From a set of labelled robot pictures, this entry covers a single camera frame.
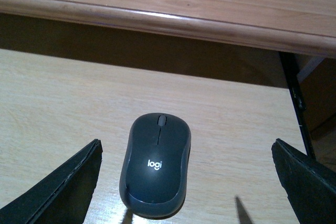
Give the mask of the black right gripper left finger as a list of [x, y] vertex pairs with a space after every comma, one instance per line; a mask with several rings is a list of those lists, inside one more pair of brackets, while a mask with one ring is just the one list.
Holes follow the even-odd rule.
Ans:
[[83, 223], [102, 162], [93, 140], [30, 190], [1, 208], [1, 223]]

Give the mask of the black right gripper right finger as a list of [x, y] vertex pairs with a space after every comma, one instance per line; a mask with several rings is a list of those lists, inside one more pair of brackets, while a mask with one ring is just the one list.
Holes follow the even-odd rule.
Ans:
[[271, 151], [298, 221], [335, 223], [335, 172], [279, 138]]

